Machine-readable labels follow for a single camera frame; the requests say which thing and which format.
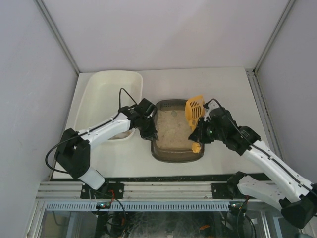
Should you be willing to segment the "yellow litter scoop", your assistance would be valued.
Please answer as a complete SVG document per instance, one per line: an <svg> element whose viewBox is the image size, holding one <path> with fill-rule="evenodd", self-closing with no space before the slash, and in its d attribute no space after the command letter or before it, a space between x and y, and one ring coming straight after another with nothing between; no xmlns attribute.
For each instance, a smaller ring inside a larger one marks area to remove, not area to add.
<svg viewBox="0 0 317 238"><path fill-rule="evenodd" d="M196 129L198 121L205 115L204 98L202 95L188 99L185 104L185 117L192 130Z"/></svg>

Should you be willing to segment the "dark brown litter box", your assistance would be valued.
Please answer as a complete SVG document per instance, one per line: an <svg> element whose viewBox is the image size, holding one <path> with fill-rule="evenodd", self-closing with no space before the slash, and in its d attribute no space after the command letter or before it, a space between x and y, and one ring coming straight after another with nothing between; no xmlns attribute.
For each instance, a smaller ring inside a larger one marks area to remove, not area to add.
<svg viewBox="0 0 317 238"><path fill-rule="evenodd" d="M187 163L204 155L203 145L198 153L192 150L193 141L188 139L192 130L185 117L185 104L185 99L162 100L156 104L154 122L158 140L151 142L151 153L161 162ZM177 116L172 116L172 112L177 112Z"/></svg>

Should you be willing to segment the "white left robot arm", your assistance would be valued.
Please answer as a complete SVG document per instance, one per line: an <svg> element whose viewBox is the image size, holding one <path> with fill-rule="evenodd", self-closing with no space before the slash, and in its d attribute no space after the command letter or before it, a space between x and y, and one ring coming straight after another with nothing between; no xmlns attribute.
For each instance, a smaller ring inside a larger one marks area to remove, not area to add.
<svg viewBox="0 0 317 238"><path fill-rule="evenodd" d="M143 98L133 106L118 109L112 117L88 129L67 129L56 147L55 160L74 179L97 190L106 182L91 165L91 151L114 136L138 129L143 140L157 139L154 123L156 106Z"/></svg>

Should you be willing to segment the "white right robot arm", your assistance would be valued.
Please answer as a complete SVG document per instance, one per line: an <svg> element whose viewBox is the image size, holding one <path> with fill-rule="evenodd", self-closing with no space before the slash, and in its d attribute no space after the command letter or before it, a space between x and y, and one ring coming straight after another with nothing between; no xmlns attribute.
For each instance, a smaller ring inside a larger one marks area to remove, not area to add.
<svg viewBox="0 0 317 238"><path fill-rule="evenodd" d="M269 185L238 171L227 180L231 196L239 193L259 199L300 229L317 213L317 185L285 164L251 128L237 126L228 110L186 106L185 117L193 128L190 140L199 144L223 142L229 150L259 166L274 183Z"/></svg>

